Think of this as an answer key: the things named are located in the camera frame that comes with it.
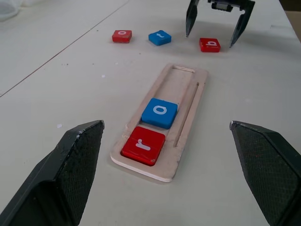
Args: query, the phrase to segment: wooden tray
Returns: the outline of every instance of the wooden tray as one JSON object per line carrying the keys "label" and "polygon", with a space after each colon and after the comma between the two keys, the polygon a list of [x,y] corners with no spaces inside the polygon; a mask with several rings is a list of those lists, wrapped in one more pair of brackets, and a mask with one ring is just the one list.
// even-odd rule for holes
{"label": "wooden tray", "polygon": [[[172,181],[203,93],[207,75],[207,71],[198,68],[175,64],[166,65],[127,124],[121,138],[114,145],[111,151],[112,160],[118,165],[151,178],[163,182]],[[162,129],[140,120],[144,109],[153,97],[178,104],[178,112],[170,129]],[[127,139],[138,125],[166,136],[154,166],[147,166],[120,154]]]}

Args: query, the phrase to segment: robotic claw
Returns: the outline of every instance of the robotic claw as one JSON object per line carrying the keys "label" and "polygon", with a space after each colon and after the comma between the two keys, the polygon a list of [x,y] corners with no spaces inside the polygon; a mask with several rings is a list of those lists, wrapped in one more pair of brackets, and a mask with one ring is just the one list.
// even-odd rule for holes
{"label": "robotic claw", "polygon": [[[198,2],[199,0],[190,0],[190,4],[186,14],[186,37],[189,36],[194,22],[196,21],[198,14]],[[218,9],[222,11],[231,12],[233,7],[239,7],[239,10],[244,10],[245,13],[240,15],[234,33],[230,41],[230,48],[239,39],[241,34],[244,32],[248,21],[250,19],[252,10],[254,8],[255,2],[250,0],[208,0],[212,3],[212,9]]]}

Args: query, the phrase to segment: wooden board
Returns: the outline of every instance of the wooden board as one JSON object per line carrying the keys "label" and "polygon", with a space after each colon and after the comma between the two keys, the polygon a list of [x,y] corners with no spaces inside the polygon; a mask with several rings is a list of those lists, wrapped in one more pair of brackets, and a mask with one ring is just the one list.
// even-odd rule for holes
{"label": "wooden board", "polygon": [[[127,124],[121,138],[114,145],[111,151],[112,160],[118,165],[151,178],[163,182],[172,181],[203,93],[207,75],[207,71],[198,68],[166,65]],[[162,129],[140,120],[144,109],[153,97],[178,104],[178,112],[170,129]],[[154,166],[147,166],[120,154],[122,147],[138,125],[166,136]]]}

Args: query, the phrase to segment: white table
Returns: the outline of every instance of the white table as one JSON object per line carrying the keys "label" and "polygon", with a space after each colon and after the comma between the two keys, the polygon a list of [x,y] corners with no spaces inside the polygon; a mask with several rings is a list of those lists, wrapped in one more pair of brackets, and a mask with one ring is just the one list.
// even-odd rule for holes
{"label": "white table", "polygon": [[[268,226],[244,179],[229,122],[278,131],[300,152],[301,44],[274,0],[256,2],[231,49],[240,12],[201,2],[187,39],[188,4],[130,0],[0,98],[0,210],[66,130],[102,119],[106,128],[80,225]],[[119,29],[133,30],[131,43],[111,42]],[[172,35],[172,43],[149,43],[157,30]],[[200,52],[200,37],[217,38],[222,52]],[[109,152],[169,62],[210,76],[177,174],[161,184],[118,167]],[[18,76],[26,76],[21,68]]]}

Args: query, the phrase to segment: table surface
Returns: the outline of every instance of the table surface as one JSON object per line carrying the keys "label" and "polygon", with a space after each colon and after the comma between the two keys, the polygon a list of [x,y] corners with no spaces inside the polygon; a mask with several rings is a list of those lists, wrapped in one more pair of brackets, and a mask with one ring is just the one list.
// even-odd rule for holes
{"label": "table surface", "polygon": [[[72,26],[65,26],[72,18],[54,6],[60,1],[21,12],[39,9],[37,15],[45,17],[27,23],[20,14],[0,25],[5,31],[0,33],[1,49],[14,50],[7,57],[1,54],[2,91],[72,43],[0,98],[0,210],[66,130],[104,120],[96,175],[80,225],[268,226],[244,179],[229,122],[278,131],[301,150],[301,44],[280,3],[257,1],[246,31],[229,49],[237,9],[226,13],[200,2],[197,21],[185,38],[188,0],[89,0],[91,11],[83,11],[80,20],[81,4],[76,2],[67,13],[76,20]],[[61,19],[52,28],[54,15]],[[33,33],[35,20],[50,37]],[[133,30],[132,41],[112,43],[113,32],[123,29]],[[151,44],[148,34],[157,30],[172,35],[172,42]],[[9,34],[19,38],[5,39]],[[35,37],[47,42],[42,45]],[[221,53],[200,52],[200,37],[217,38]],[[26,45],[32,49],[17,49]],[[177,174],[162,184],[115,165],[109,152],[170,62],[206,69],[209,77]]]}

